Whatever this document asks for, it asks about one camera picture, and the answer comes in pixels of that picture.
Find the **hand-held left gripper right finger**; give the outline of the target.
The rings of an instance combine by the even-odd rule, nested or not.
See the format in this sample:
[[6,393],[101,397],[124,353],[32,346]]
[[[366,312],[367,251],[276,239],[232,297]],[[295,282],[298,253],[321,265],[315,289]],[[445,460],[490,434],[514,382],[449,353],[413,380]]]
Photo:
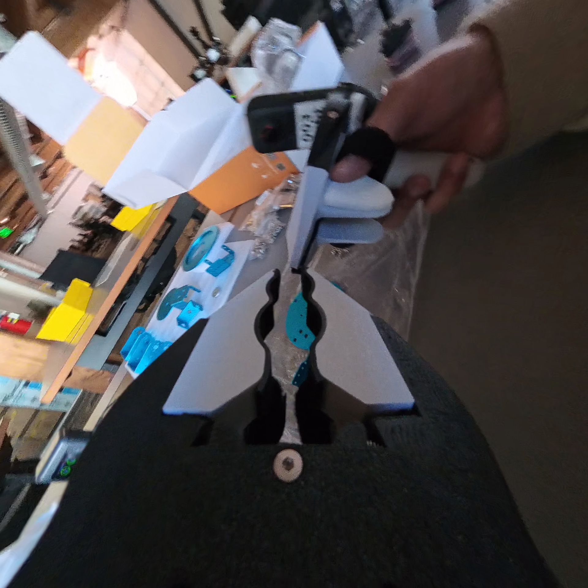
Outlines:
[[300,425],[410,413],[416,401],[371,313],[314,270],[301,274],[314,334],[299,387]]

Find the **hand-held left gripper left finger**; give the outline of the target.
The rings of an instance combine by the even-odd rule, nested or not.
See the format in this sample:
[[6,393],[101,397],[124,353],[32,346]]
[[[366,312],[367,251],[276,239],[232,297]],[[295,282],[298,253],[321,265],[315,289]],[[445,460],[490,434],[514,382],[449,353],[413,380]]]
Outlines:
[[166,415],[211,417],[243,393],[272,387],[266,338],[274,327],[281,271],[268,271],[207,321],[172,391]]

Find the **blue round metal plate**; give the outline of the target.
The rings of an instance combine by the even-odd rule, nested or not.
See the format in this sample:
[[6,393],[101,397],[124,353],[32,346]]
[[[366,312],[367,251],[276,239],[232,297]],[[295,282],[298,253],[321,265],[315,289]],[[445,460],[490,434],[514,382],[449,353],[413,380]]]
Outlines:
[[[343,290],[337,283],[328,281],[327,283],[330,283],[340,293],[343,293]],[[315,290],[313,290],[312,298],[313,301],[318,305],[319,311],[323,315],[322,318],[325,319],[326,323],[327,308],[325,307],[325,304],[321,303],[318,298],[318,287],[320,285],[321,283],[319,283],[318,280],[315,280]],[[302,290],[298,291],[288,308],[285,320],[285,333],[288,340],[294,347],[306,353],[310,351],[312,343],[315,340],[315,335],[307,325],[307,300],[304,297]]]

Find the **person's right forearm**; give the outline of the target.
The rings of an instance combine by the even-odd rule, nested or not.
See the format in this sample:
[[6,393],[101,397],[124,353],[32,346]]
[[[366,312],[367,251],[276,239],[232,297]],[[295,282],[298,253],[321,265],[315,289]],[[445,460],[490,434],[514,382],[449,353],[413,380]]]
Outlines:
[[502,63],[509,130],[501,156],[587,131],[587,1],[493,1],[470,15]]

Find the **grey desk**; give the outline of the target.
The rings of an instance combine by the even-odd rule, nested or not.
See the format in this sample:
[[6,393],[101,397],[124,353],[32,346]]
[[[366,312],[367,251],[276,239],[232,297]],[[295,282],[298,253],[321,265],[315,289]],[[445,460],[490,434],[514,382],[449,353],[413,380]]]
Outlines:
[[587,587],[587,132],[492,170],[434,221],[411,342],[418,416],[305,447],[188,445],[138,407],[85,492],[80,587]]

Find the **person's right hand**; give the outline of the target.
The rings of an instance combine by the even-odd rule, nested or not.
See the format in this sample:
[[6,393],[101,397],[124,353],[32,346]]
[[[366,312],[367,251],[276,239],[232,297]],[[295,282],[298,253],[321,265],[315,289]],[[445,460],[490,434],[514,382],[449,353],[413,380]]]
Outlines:
[[509,122],[500,55],[488,29],[474,26],[432,51],[388,87],[367,121],[408,151],[445,152],[436,183],[414,175],[380,221],[398,228],[419,202],[436,214],[460,194],[474,160],[498,154]]

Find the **orange cardboard box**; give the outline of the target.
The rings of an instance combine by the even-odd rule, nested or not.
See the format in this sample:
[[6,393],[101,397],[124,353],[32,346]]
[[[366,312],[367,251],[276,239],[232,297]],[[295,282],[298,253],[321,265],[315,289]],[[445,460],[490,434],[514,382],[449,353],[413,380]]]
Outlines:
[[300,171],[302,152],[252,146],[245,104],[210,78],[145,125],[93,88],[40,33],[29,31],[1,58],[1,98],[62,147],[65,159],[132,209],[194,189],[223,166],[220,188],[201,201],[225,212]]

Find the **bubble wrap bundle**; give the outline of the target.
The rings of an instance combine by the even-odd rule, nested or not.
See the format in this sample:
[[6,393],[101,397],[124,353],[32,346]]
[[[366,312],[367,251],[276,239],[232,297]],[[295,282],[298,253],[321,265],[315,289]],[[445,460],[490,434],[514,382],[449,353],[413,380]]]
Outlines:
[[301,27],[278,18],[270,18],[255,38],[251,61],[262,81],[262,93],[290,90],[303,61],[298,51]]

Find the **white foam sheet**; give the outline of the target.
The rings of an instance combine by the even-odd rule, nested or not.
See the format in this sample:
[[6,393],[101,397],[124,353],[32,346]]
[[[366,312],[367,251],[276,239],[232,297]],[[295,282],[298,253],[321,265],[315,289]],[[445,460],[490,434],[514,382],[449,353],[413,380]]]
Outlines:
[[[212,314],[219,310],[228,301],[237,278],[245,266],[254,244],[253,240],[230,242],[229,236],[233,232],[233,229],[234,225],[231,223],[221,222],[219,224],[212,224],[200,230],[197,237],[189,246],[186,254],[181,259],[174,276],[169,281],[166,289],[162,292],[151,319],[146,326],[144,326],[147,332],[161,341],[159,349],[152,355],[152,363],[163,354],[173,342],[177,341],[187,331],[186,329],[179,327],[177,324],[176,319],[181,311],[178,308],[173,308],[164,320],[157,320],[156,318],[156,311],[160,299],[168,290],[179,288],[183,285],[195,286],[201,290],[201,293],[194,293],[191,296],[191,300],[203,306],[203,310],[196,322],[209,319]],[[227,271],[219,277],[214,278],[206,273],[208,267],[206,260],[212,262],[223,257],[225,254],[221,251],[222,245],[231,247],[235,251],[236,259]],[[217,286],[222,288],[222,291],[217,298],[212,298],[211,292]],[[141,374],[131,370],[125,360],[123,360],[123,365],[134,378]]]

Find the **wooden top table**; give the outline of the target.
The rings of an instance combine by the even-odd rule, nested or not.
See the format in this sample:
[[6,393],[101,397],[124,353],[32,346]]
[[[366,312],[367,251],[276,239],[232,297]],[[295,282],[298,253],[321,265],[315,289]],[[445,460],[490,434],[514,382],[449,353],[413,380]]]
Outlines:
[[41,404],[47,405],[52,402],[59,390],[65,386],[71,371],[178,200],[179,196],[174,196],[158,203],[133,230],[124,233],[121,243],[107,261],[93,287],[81,327],[71,341],[50,343],[43,366]]

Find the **black servo motor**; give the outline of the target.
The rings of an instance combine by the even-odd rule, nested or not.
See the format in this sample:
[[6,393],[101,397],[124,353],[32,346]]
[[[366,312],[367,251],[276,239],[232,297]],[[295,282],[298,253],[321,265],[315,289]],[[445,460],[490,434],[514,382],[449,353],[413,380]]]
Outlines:
[[391,22],[380,34],[380,52],[392,73],[399,73],[418,53],[412,20]]

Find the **yellow box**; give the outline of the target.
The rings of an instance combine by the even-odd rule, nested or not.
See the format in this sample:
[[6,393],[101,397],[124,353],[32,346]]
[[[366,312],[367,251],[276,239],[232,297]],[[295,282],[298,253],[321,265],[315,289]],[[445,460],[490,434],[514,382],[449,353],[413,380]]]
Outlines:
[[118,231],[131,232],[152,213],[154,207],[154,204],[139,209],[124,206],[113,218],[110,225]]
[[92,295],[93,288],[88,282],[72,280],[62,302],[50,311],[36,339],[76,345],[93,319],[88,312]]

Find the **red box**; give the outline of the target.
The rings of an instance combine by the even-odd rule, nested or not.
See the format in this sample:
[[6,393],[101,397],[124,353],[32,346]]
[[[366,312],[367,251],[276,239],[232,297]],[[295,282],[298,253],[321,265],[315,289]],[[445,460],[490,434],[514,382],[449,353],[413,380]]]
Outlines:
[[17,313],[1,313],[1,330],[19,336],[26,335],[31,329],[32,321],[25,320]]

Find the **blue short box bracket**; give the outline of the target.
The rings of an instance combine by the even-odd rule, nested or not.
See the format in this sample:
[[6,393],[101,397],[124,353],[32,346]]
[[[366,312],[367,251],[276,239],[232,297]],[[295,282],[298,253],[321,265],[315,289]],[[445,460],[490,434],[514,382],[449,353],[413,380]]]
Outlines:
[[190,300],[180,311],[176,321],[179,327],[189,329],[198,319],[203,310],[203,306]]

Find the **blue small U bracket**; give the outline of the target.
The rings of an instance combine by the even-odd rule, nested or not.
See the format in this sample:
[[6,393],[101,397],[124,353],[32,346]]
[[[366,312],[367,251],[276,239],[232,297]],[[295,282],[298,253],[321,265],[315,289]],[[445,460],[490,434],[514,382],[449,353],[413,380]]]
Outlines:
[[227,271],[234,263],[236,259],[235,251],[227,246],[222,245],[221,251],[224,252],[224,256],[216,259],[215,261],[206,260],[208,267],[206,269],[206,273],[210,274],[214,278],[219,277],[225,271]]

